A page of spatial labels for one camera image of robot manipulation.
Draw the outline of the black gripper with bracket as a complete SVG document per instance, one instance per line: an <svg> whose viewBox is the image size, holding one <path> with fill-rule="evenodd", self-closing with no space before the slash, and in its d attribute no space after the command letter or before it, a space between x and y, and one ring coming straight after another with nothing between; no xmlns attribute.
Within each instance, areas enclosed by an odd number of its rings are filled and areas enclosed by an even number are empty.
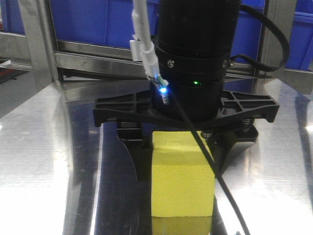
<svg viewBox="0 0 313 235"><path fill-rule="evenodd" d="M100 98L95 101L93 109L96 127L116 122L117 136L127 148L138 182L150 181L152 169L152 133L145 135L143 124L154 125L162 131L212 133L207 145L218 171L223 174L241 153L256 143L258 131L253 125L254 120L265 119L273 123L279 109L278 103L268 95L223 91L214 117L186 122L187 111L171 98L169 87L160 86L156 93L161 96L162 105L174 105L178 118L168 117L155 109L150 90Z"/></svg>

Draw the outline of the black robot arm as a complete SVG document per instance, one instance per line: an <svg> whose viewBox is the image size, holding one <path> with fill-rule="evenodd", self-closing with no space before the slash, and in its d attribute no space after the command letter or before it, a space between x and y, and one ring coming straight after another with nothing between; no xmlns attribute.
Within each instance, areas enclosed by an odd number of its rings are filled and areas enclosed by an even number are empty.
<svg viewBox="0 0 313 235"><path fill-rule="evenodd" d="M169 85L151 83L145 91L95 101L95 126L116 122L138 181L151 178L152 155L157 150L153 137L161 132L167 140L178 140L188 134L185 117L201 132L219 173L255 144L255 119L274 121L279 105L270 96L223 89L226 70L234 61L230 53L240 11L258 19L276 36L284 65L289 43L259 11L238 0L162 0L152 51Z"/></svg>

